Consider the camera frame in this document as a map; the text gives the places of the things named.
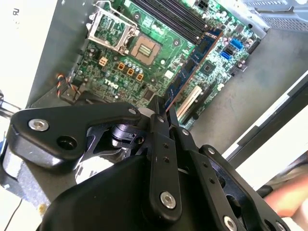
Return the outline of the person's bare hand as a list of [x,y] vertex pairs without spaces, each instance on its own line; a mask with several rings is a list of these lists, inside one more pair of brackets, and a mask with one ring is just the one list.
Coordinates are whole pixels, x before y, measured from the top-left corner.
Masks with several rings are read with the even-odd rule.
[[264,200],[280,217],[292,217],[307,198],[308,175],[304,174],[287,181]]

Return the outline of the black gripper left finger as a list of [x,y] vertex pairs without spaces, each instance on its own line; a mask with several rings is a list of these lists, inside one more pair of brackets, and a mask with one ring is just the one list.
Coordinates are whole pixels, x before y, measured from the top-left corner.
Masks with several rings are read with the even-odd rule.
[[144,157],[143,213],[149,220],[176,222],[182,203],[169,131],[168,112],[157,96],[140,109],[100,103],[19,111],[6,136],[8,190],[48,210],[66,190],[130,157]]

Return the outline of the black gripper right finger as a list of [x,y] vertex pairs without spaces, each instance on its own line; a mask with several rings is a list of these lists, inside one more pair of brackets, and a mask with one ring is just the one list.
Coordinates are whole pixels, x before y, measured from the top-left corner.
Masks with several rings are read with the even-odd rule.
[[288,231],[287,224],[210,145],[198,148],[179,126],[175,108],[168,110],[178,167],[187,171],[189,200],[208,222],[209,231]]

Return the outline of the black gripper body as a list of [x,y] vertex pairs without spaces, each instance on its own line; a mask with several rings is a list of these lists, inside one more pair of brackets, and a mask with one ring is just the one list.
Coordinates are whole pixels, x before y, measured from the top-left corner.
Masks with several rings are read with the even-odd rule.
[[204,201],[191,176],[180,172],[181,218],[173,225],[143,213],[146,159],[130,157],[60,194],[49,206],[41,231],[203,231]]

